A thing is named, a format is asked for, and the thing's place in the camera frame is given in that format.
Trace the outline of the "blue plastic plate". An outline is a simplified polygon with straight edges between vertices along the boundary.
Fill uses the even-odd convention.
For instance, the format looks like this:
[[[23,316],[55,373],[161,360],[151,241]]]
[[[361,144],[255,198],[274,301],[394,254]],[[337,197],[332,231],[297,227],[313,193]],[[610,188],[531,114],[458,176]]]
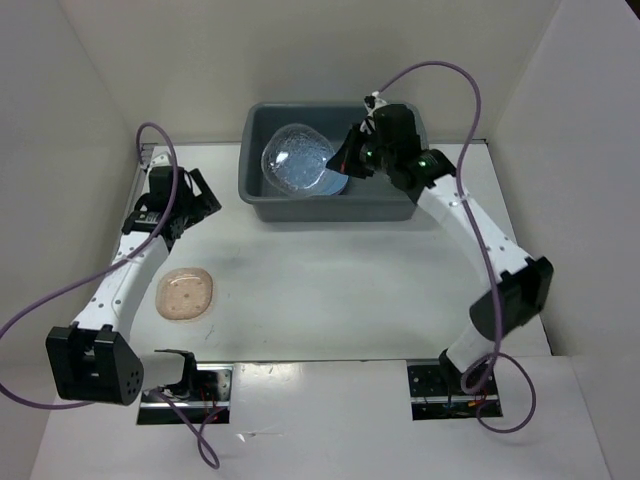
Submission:
[[[325,170],[318,180],[303,190],[306,196],[332,196],[340,194],[347,186],[349,177]]]

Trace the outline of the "clear textured glass plate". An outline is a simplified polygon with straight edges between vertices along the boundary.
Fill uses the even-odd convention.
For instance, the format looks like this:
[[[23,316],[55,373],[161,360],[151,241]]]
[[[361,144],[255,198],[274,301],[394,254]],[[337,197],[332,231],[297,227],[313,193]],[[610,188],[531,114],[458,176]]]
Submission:
[[[335,155],[331,142],[308,125],[292,123],[279,128],[261,154],[265,179],[287,196],[326,195],[333,174],[326,163]]]

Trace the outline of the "amber glass square plate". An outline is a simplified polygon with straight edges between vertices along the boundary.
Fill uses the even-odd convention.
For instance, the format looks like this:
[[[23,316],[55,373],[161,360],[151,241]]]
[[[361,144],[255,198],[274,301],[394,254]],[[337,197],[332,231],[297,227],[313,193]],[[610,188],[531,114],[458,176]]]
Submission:
[[[210,310],[216,297],[213,277],[204,269],[189,267],[169,271],[159,281],[155,307],[172,322],[195,321]]]

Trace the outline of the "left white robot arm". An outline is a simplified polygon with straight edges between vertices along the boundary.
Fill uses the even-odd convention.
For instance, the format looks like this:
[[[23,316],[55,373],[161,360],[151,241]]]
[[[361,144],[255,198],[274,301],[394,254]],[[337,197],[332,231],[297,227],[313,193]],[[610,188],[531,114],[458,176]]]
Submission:
[[[64,400],[130,405],[143,387],[141,359],[128,340],[154,275],[176,241],[221,205],[199,170],[177,166],[164,152],[150,162],[149,190],[122,227],[110,271],[67,327],[54,327],[45,346]]]

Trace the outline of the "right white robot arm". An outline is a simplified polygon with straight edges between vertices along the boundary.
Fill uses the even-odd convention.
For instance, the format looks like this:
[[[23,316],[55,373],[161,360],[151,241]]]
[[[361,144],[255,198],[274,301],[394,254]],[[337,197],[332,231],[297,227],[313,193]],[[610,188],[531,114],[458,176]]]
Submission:
[[[500,229],[443,152],[423,148],[409,107],[373,95],[364,105],[365,118],[352,125],[327,168],[359,179],[385,175],[457,242],[486,290],[470,306],[461,335],[439,356],[441,386],[460,393],[473,382],[475,363],[488,362],[497,343],[542,311],[554,269]]]

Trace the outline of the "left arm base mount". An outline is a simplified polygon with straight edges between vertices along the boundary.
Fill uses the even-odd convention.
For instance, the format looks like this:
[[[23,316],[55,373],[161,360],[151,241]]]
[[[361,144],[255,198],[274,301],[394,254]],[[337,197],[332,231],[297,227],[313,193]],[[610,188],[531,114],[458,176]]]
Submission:
[[[171,400],[193,424],[228,424],[234,366],[198,363],[176,383],[145,391],[140,400],[136,424],[176,425],[182,420],[161,395]]]

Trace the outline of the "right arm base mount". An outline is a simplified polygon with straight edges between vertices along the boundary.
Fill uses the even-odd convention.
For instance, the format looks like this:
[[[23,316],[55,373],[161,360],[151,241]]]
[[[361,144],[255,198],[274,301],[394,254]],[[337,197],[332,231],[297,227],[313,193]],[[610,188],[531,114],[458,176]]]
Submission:
[[[468,395],[459,386],[450,386],[437,360],[408,362],[406,365],[413,421],[502,417],[499,391],[493,376],[476,394]]]

